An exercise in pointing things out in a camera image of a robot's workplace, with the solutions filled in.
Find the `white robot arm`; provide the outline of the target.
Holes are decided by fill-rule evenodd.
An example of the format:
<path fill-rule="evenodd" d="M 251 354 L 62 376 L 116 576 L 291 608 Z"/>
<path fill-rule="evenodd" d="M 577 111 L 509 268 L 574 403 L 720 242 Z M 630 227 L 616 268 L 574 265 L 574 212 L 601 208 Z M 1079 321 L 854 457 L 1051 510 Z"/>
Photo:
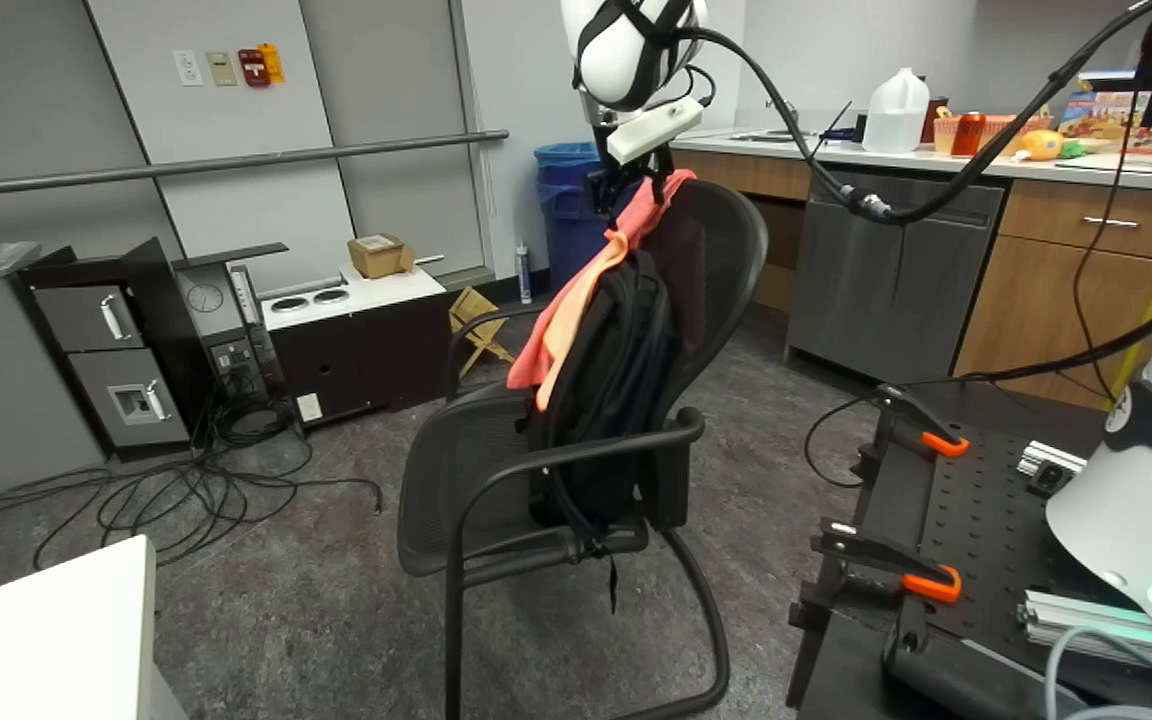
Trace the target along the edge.
<path fill-rule="evenodd" d="M 698 58 L 700 46 L 720 46 L 739 58 L 763 85 L 787 136 L 799 139 L 799 124 L 773 78 L 734 38 L 710 25 L 710 0 L 559 0 L 559 14 L 574 47 L 574 90 L 583 96 L 597 124 L 604 111 L 614 111 L 604 151 L 616 163 L 670 150 L 700 120 L 698 100 L 689 100 L 681 111 L 648 108 L 648 100 Z M 956 201 L 1050 96 L 1069 85 L 1104 42 L 1138 20 L 1148 20 L 1140 42 L 1140 72 L 1152 79 L 1152 0 L 1131 0 L 1074 51 L 1027 100 L 1027 108 L 928 204 L 898 208 L 876 188 L 842 180 L 825 170 L 817 170 L 817 176 L 847 212 L 863 220 L 924 220 L 932 208 Z M 1079 560 L 1095 579 L 1130 598 L 1152 620 L 1152 361 L 1104 420 L 1104 441 L 1092 462 L 1045 504 L 1045 523 L 1074 560 Z"/>

